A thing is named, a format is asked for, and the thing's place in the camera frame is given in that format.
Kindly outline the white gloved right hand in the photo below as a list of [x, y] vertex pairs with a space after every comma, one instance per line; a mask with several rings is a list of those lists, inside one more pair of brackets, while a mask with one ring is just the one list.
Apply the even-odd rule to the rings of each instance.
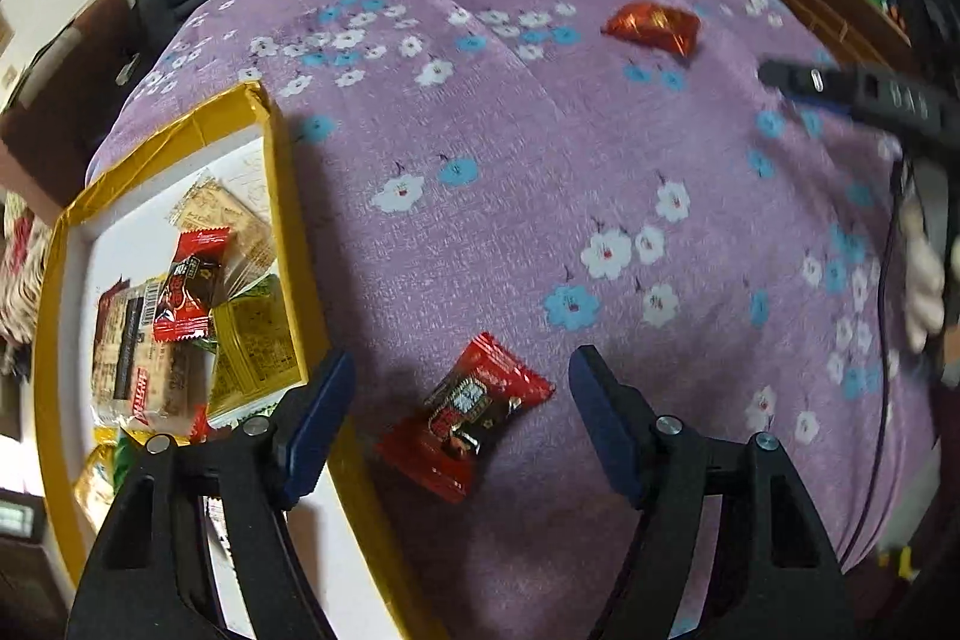
[[905, 331], [911, 352], [919, 354], [933, 336], [939, 335], [946, 323], [946, 306], [942, 298], [947, 273], [944, 260], [934, 252], [924, 229], [923, 206], [914, 185], [907, 188], [898, 221], [907, 260], [903, 305]]

